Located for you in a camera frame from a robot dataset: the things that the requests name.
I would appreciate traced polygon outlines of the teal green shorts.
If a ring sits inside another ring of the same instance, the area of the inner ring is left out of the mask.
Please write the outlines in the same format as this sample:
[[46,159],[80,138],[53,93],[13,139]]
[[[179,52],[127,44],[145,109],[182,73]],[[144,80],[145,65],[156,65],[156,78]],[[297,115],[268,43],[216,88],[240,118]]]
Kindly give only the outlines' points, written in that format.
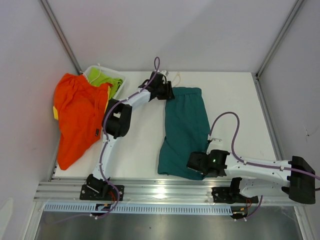
[[159,151],[157,173],[201,181],[204,176],[187,168],[192,152],[206,152],[210,124],[202,90],[174,87],[174,99],[166,101],[165,137]]

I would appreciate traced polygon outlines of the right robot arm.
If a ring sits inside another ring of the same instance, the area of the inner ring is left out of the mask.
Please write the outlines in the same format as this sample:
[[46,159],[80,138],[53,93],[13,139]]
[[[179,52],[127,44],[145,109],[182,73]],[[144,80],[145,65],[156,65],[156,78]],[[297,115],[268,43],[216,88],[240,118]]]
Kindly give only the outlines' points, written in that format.
[[213,149],[209,153],[192,152],[186,166],[204,177],[231,180],[228,187],[212,188],[215,203],[245,204],[251,201],[256,204],[261,196],[288,196],[290,200],[305,205],[316,202],[316,173],[299,156],[269,162]]

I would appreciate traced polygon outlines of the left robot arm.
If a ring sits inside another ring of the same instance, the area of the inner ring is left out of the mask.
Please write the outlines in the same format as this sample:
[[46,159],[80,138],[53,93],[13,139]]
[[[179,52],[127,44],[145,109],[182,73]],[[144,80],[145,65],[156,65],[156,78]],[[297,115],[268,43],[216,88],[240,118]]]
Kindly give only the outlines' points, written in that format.
[[110,182],[116,147],[130,129],[132,112],[153,99],[175,98],[168,72],[155,70],[150,78],[138,86],[137,91],[122,100],[111,99],[102,119],[102,148],[98,163],[81,187],[79,199],[84,201],[121,201],[123,186]]

